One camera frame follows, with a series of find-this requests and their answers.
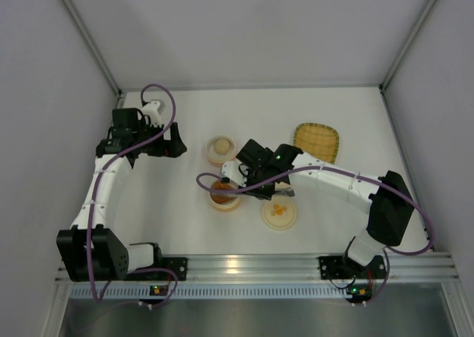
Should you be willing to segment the metal tongs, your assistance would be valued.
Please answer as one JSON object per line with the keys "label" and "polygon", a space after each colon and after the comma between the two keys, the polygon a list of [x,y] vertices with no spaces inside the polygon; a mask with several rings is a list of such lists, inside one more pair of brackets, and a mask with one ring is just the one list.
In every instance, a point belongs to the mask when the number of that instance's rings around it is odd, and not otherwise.
{"label": "metal tongs", "polygon": [[258,199],[270,200],[274,196],[285,196],[285,197],[294,197],[295,192],[291,187],[284,188],[283,190],[276,189],[274,187],[265,186],[263,188],[257,188],[253,190],[244,190],[240,189],[211,189],[212,194],[226,194],[226,195],[244,195],[251,196]]}

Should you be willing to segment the white steamed bun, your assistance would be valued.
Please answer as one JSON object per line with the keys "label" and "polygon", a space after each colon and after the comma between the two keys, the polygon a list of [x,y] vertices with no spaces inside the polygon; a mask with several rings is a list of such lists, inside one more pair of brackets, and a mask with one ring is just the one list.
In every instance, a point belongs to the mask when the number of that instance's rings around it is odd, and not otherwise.
{"label": "white steamed bun", "polygon": [[226,138],[219,138],[213,143],[213,149],[220,156],[227,155],[232,150],[232,147],[232,143]]}

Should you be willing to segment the orange fried food piece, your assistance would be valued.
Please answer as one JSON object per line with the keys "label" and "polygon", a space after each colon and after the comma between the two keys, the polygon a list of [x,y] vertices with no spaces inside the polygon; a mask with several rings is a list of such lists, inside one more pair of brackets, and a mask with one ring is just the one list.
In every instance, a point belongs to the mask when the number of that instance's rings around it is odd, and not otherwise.
{"label": "orange fried food piece", "polygon": [[[224,183],[222,181],[215,181],[212,185],[212,188],[214,190],[220,190],[220,191],[229,191],[233,189],[233,187],[230,184]],[[236,198],[234,194],[216,193],[216,192],[212,192],[210,194],[210,197],[213,200],[213,202],[220,205],[229,204],[232,201],[234,201]]]}

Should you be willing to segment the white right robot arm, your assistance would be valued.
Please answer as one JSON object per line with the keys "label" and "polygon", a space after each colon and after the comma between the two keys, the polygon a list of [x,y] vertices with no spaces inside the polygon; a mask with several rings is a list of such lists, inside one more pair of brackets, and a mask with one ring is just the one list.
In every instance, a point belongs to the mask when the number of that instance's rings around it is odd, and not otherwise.
{"label": "white right robot arm", "polygon": [[320,190],[366,214],[366,227],[342,256],[351,270],[362,271],[384,248],[399,246],[414,211],[410,192],[398,173],[366,177],[289,144],[271,150],[250,139],[236,159],[224,163],[221,172],[240,193],[258,199],[270,200],[277,193],[276,185],[284,182]]}

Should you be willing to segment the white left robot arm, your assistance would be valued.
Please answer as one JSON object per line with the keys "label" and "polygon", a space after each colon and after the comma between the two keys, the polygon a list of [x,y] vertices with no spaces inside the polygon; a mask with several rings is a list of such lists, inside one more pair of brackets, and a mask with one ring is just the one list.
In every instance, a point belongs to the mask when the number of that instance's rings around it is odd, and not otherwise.
{"label": "white left robot arm", "polygon": [[161,121],[164,103],[113,111],[113,124],[96,147],[90,188],[70,228],[56,237],[61,260],[72,281],[141,280],[144,270],[163,268],[157,243],[127,245],[112,230],[124,184],[141,154],[177,158],[187,150],[177,123]]}

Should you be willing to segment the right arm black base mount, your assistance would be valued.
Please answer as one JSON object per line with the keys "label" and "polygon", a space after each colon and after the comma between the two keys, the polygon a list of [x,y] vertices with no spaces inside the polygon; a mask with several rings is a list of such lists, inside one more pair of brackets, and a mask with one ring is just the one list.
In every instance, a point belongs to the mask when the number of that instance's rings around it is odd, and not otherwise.
{"label": "right arm black base mount", "polygon": [[319,256],[319,267],[323,280],[345,280],[368,278],[371,273],[374,279],[386,277],[387,269],[382,256],[375,256],[367,266],[362,266],[342,255]]}

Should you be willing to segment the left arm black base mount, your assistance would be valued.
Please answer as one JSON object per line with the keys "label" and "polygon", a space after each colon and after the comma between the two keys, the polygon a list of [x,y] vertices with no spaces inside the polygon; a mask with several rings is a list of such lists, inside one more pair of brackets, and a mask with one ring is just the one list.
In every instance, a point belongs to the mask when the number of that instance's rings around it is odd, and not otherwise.
{"label": "left arm black base mount", "polygon": [[186,257],[172,257],[162,256],[157,262],[154,262],[149,267],[138,268],[131,273],[128,273],[126,281],[167,281],[173,280],[173,275],[165,272],[169,270],[173,272],[178,281],[187,280],[187,264]]}

